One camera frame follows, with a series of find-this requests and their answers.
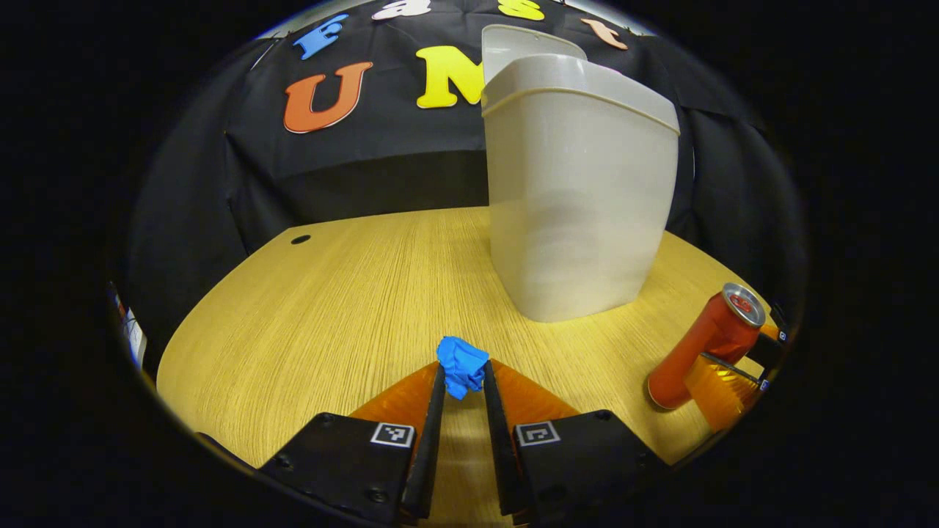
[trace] wooden table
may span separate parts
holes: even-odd
[[[634,302],[533,322],[493,270],[488,226],[487,208],[468,208],[287,229],[182,322],[159,394],[194,431],[259,467],[315,414],[349,414],[456,335],[582,412],[612,410],[669,464],[709,436],[694,403],[655,412],[642,384],[708,298],[740,277],[666,233]],[[301,235],[310,239],[291,243]],[[746,358],[741,366],[760,372]],[[423,524],[511,525],[499,514],[483,393],[445,400]]]

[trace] blue letter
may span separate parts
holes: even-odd
[[[332,44],[336,39],[339,39],[339,37],[335,36],[343,29],[343,25],[339,22],[347,18],[348,15],[345,13],[336,15],[320,25],[317,29],[297,39],[297,41],[294,42],[294,46],[299,44],[299,46],[303,48],[303,56],[300,57],[300,60],[310,58],[319,50],[322,50]]]

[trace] letter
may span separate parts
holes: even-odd
[[[307,133],[331,127],[343,120],[359,104],[362,77],[372,66],[371,62],[357,62],[336,70],[336,75],[342,77],[339,97],[332,108],[322,112],[314,112],[313,96],[316,94],[316,85],[326,79],[326,75],[307,77],[288,86],[284,127],[293,133]]]
[[[541,7],[531,0],[499,0],[499,11],[520,19],[545,19],[545,13],[541,12]]]
[[[442,108],[456,104],[450,92],[453,81],[469,104],[476,104],[483,93],[483,63],[473,64],[469,57],[454,46],[431,46],[417,51],[427,63],[427,85],[417,100],[421,108]]]
[[[592,27],[593,32],[596,33],[596,36],[599,37],[601,40],[603,40],[605,43],[609,44],[610,46],[613,46],[614,48],[619,48],[621,50],[629,49],[625,44],[613,38],[613,36],[619,37],[620,34],[606,27],[602,22],[599,22],[596,20],[587,20],[587,19],[580,19],[580,21]]]
[[[401,0],[392,2],[378,13],[372,15],[372,20],[388,20],[396,16],[413,17],[430,12],[430,0]]]
[[[294,46],[303,48],[303,56],[300,57],[300,60],[306,60],[312,57],[316,52],[334,43],[336,39],[339,39],[339,32],[343,29],[343,25],[340,24],[340,22],[347,18],[348,15],[345,13],[336,15],[320,25],[317,29],[297,39],[297,41],[294,42]]]

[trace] white bin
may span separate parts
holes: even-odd
[[[547,322],[632,302],[671,206],[674,106],[508,25],[483,29],[483,69],[492,263],[516,308]]]

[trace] blue crumpled object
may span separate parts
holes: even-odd
[[[437,345],[437,359],[446,374],[447,392],[463,399],[468,390],[483,390],[483,365],[489,354],[473,347],[459,337],[446,336]]]

